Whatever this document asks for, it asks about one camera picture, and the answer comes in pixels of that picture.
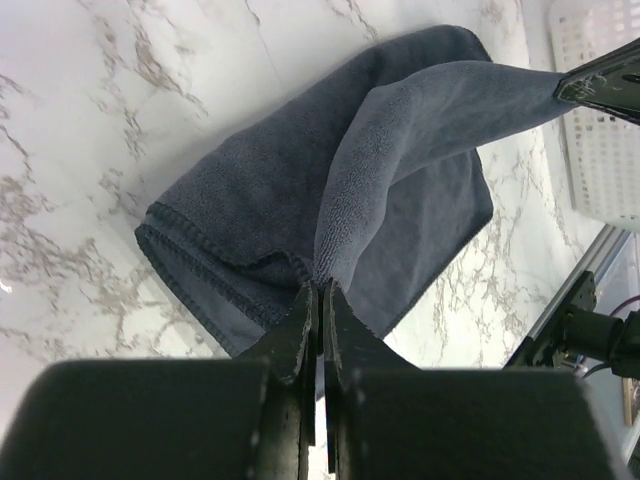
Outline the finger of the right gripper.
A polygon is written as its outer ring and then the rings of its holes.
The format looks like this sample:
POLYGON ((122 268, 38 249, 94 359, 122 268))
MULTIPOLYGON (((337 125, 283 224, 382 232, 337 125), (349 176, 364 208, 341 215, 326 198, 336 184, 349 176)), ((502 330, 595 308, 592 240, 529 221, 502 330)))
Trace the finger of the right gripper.
POLYGON ((639 74, 631 70, 568 76, 559 83, 554 97, 639 124, 639 74))
POLYGON ((623 78, 638 80, 639 50, 640 40, 636 39, 569 71, 563 79, 584 80, 590 77, 599 78, 617 74, 623 78))

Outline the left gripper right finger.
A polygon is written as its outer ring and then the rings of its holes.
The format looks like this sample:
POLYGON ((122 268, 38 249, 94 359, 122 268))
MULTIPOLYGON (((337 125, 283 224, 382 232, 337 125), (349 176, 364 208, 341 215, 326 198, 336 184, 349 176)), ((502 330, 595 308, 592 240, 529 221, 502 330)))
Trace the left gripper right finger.
POLYGON ((626 479, 587 386, 551 369, 430 369, 322 295, 327 457, 339 479, 626 479))

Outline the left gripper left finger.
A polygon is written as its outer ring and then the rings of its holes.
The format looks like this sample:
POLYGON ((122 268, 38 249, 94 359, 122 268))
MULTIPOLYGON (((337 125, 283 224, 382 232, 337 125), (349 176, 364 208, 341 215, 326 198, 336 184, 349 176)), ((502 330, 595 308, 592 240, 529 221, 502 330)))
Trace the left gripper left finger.
POLYGON ((234 359, 67 361, 27 390, 5 479, 304 479, 315 441, 315 286, 234 359))

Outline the dark blue towel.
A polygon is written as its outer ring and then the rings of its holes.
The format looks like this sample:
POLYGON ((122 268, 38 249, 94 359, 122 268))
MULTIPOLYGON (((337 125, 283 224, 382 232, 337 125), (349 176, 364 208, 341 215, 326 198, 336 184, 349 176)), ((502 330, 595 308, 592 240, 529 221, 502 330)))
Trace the dark blue towel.
POLYGON ((309 281, 385 336, 493 216, 478 148, 567 113, 560 81, 458 26, 380 43, 202 158, 136 241, 232 356, 309 281))

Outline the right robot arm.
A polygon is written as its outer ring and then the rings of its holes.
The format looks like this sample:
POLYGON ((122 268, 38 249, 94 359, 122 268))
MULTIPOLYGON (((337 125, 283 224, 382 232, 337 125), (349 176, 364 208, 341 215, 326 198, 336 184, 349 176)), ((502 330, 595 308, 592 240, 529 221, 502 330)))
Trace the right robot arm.
MULTIPOLYGON (((586 107, 606 119, 639 124, 637 39, 564 74, 553 98, 586 107)), ((595 311, 595 274, 585 270, 560 295, 534 336, 527 336, 506 368, 558 368, 567 356, 599 362, 589 372, 609 369, 618 377, 639 377, 639 314, 626 319, 595 311)))

